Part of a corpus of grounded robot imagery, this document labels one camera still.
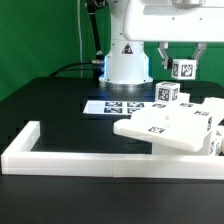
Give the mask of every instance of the white block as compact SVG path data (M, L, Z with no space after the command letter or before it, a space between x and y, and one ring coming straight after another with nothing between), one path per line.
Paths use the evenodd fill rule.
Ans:
M189 93L181 93L181 92L179 92L177 100L182 102L182 103L189 103L189 101L190 101L190 94Z
M201 133L206 135L212 130L213 115L209 111L203 111L201 108L179 106L169 115L172 126L180 129L188 129L191 133Z
M204 110L211 111L214 115L214 124L218 125L224 118L224 99L205 98L202 104Z
M171 77L178 80L195 79L196 60L174 59Z
M131 121L138 123L148 123L152 120L166 120L169 115L170 106L168 104L155 102L146 108L136 111L131 116Z
M160 82L156 84L156 102L172 103L177 101L180 84L174 82Z

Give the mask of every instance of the black tabletop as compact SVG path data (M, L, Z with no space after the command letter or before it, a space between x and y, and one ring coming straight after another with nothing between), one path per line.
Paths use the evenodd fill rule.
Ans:
M191 101L223 97L210 82L181 82ZM38 78L0 103L0 152L30 120L40 121L33 151L150 153L151 144L113 134L128 116L87 115L87 100L153 101L102 89L92 79ZM0 223L223 223L224 181L0 176Z

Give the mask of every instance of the green backdrop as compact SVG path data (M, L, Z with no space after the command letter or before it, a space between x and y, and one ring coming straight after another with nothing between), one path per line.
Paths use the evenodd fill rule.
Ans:
M81 0L83 60L86 61L94 58L94 47L84 3ZM110 48L109 10L97 12L97 20L106 53ZM77 0L0 0L0 100L35 77L47 76L65 64L79 62L78 37ZM145 44L145 52L151 59L150 73L156 79L169 79L170 71L162 69L156 46L156 43ZM187 57L193 54L194 44L174 43L171 50L177 57ZM80 73L66 75L80 76ZM224 44L209 44L200 60L197 79L224 85Z

